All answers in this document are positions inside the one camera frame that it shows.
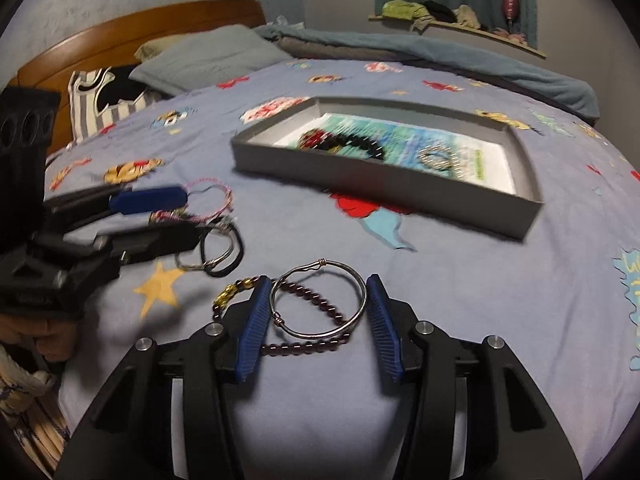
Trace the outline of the person's left hand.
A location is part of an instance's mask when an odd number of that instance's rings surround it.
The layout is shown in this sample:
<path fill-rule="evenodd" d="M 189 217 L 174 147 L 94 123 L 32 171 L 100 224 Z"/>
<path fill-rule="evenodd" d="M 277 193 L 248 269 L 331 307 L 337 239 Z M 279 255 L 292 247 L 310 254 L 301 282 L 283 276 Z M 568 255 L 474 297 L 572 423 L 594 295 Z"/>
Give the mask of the person's left hand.
<path fill-rule="evenodd" d="M 75 321 L 19 318 L 1 315 L 2 344 L 21 344 L 30 338 L 40 356 L 49 362 L 64 362 L 75 353 L 79 326 Z"/>

